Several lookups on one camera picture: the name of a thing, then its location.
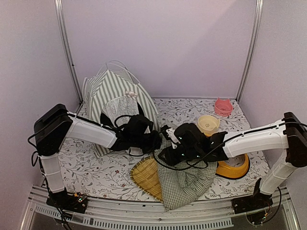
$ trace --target gingham cloth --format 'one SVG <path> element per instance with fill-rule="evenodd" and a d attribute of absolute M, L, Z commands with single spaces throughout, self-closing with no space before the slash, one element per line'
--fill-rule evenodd
<path fill-rule="evenodd" d="M 175 125 L 168 122 L 166 125 L 176 128 Z M 161 148 L 154 152 L 155 158 L 158 159 L 158 154 L 169 146 L 171 146 L 171 141 L 162 137 Z M 188 166 L 185 162 L 176 165 L 177 168 L 186 168 Z M 204 168 L 206 164 L 201 161 L 196 166 Z M 190 168 L 184 171 L 171 170 L 158 164 L 158 175 L 165 210 L 174 210 L 190 204 L 206 193 L 213 183 L 216 168 L 216 162 L 208 163 L 208 167 L 205 169 Z"/>

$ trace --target floral tablecloth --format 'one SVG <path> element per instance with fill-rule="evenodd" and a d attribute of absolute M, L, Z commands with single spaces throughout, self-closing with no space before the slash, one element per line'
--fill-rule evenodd
<path fill-rule="evenodd" d="M 214 112 L 214 101 L 210 99 L 154 99 L 159 111 L 159 121 L 168 120 L 175 125 L 197 122 L 201 115 L 213 115 L 221 119 L 219 131 L 249 129 L 247 119 L 236 101 L 231 101 L 234 110 L 229 117 L 220 117 Z M 86 116 L 85 107 L 79 115 Z M 200 200 L 218 199 L 246 195 L 253 192 L 255 182 L 264 176 L 268 164 L 263 153 L 249 153 L 250 170 L 238 180 L 217 176 L 212 187 Z M 112 199 L 155 201 L 139 189 L 130 179 L 131 168 L 144 157 L 131 157 L 126 152 L 111 153 L 97 159 L 90 142 L 67 138 L 59 153 L 64 184 L 69 192 L 82 192 L 90 196 Z M 240 165 L 242 157 L 230 159 L 230 165 Z"/>

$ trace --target pink bowl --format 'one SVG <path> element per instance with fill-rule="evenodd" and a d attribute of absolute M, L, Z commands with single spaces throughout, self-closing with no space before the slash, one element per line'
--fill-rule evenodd
<path fill-rule="evenodd" d="M 215 112 L 220 116 L 229 116 L 233 110 L 233 106 L 229 99 L 221 100 L 218 98 L 214 105 Z"/>

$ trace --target yellow bowl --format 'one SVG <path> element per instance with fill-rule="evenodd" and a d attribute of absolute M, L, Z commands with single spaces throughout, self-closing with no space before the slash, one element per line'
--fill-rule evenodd
<path fill-rule="evenodd" d="M 198 118 L 197 127 L 203 132 L 207 137 L 212 136 L 212 134 L 217 133 L 220 126 L 220 119 L 216 119 L 214 116 L 204 115 Z"/>

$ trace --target green striped fabric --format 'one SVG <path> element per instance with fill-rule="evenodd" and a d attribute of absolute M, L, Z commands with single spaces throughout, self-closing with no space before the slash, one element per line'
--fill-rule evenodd
<path fill-rule="evenodd" d="M 138 94 L 135 98 L 144 111 L 144 115 L 154 122 L 154 129 L 158 130 L 158 111 L 147 91 L 141 84 L 135 84 L 125 71 L 118 72 L 107 69 L 97 76 L 85 79 L 83 82 L 83 99 L 86 105 L 86 113 L 90 120 L 100 123 L 100 115 L 105 105 L 118 97 L 126 96 L 126 91 Z M 97 158 L 110 152 L 110 150 L 95 144 L 95 156 Z"/>

